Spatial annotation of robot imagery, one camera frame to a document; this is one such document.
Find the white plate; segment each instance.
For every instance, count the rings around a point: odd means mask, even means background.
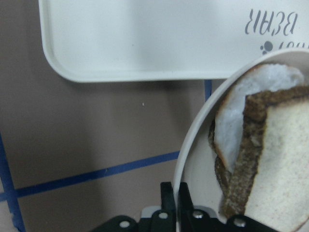
[[[214,172],[216,155],[208,143],[209,127],[230,86],[253,66],[267,62],[287,64],[298,68],[305,76],[309,76],[307,49],[277,51],[246,65],[223,82],[204,104],[186,135],[177,160],[174,176],[175,199],[177,199],[180,181],[187,182],[193,204],[212,208],[222,221],[226,220],[219,215],[219,205],[223,195]],[[300,231],[309,231],[309,223]]]
[[[76,82],[228,78],[309,46],[307,0],[39,0],[45,56]]]

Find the blue tape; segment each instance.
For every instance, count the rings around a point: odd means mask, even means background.
[[[6,194],[4,192],[0,193],[0,202],[6,201]]]
[[[26,196],[37,194],[37,193],[42,193],[42,192],[51,191],[54,189],[76,185],[76,184],[80,184],[80,183],[91,181],[91,180],[96,180],[96,179],[107,177],[110,175],[120,174],[120,173],[127,172],[133,169],[150,166],[150,165],[154,165],[157,163],[175,160],[178,158],[178,155],[179,155],[179,151],[172,152],[172,153],[168,153],[168,154],[164,154],[160,156],[155,156],[151,158],[141,159],[141,160],[133,161],[130,163],[113,166],[111,168],[105,168],[105,169],[101,169],[101,170],[90,172],[90,173],[85,173],[81,175],[67,177],[67,178],[60,179],[60,180],[54,180],[54,181],[50,181],[50,182],[43,183],[43,184],[38,184],[38,185],[30,186],[30,187],[17,189],[16,190],[17,196],[26,197]]]
[[[212,81],[204,80],[204,88],[205,88],[205,101],[211,96],[212,92]]]
[[[11,172],[8,161],[5,156],[5,150],[0,134],[0,177],[4,189],[4,194],[9,206],[9,210],[13,215],[13,224],[21,232],[25,232],[25,225],[21,216],[17,193],[14,188],[13,180],[11,178]]]

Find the white tray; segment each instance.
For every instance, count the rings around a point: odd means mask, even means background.
[[[39,4],[45,56],[76,82],[228,78],[263,51],[309,46],[307,0]]]

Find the black mount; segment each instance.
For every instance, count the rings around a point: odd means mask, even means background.
[[[181,182],[178,194],[180,232],[277,232],[249,217],[235,215],[226,224],[195,209],[188,185]],[[161,183],[161,209],[137,223],[128,216],[116,216],[91,232],[176,232],[176,205],[170,182]]]

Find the screw head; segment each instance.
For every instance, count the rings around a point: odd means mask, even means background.
[[[129,221],[122,221],[122,222],[119,223],[119,226],[120,226],[121,228],[128,228],[129,225],[130,225],[130,222],[129,222]]]
[[[168,217],[169,217],[169,215],[165,212],[159,213],[159,218],[161,218],[161,219],[167,219]]]
[[[204,217],[204,214],[202,211],[199,211],[199,210],[194,210],[193,213],[192,213],[192,216],[196,219],[201,219]]]
[[[238,226],[238,227],[245,227],[246,226],[246,221],[244,219],[241,219],[241,218],[235,218],[234,219],[234,225],[235,226]]]

